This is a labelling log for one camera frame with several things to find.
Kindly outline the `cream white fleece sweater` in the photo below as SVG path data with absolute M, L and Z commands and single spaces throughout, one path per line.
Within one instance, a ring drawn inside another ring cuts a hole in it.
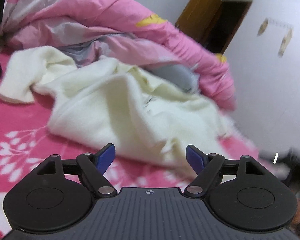
M 51 134 L 96 150 L 112 143 L 122 157 L 176 167 L 189 177 L 187 146 L 228 156 L 220 139 L 230 136 L 231 126 L 212 100 L 112 57 L 78 68 L 53 47 L 16 51 L 0 98 L 33 103 L 34 93 L 55 101 Z

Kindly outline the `pink grey floral duvet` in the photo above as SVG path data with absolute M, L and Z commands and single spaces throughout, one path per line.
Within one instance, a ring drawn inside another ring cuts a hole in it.
M 0 37 L 16 50 L 55 47 L 78 67 L 114 57 L 236 108 L 227 61 L 134 0 L 4 0 Z

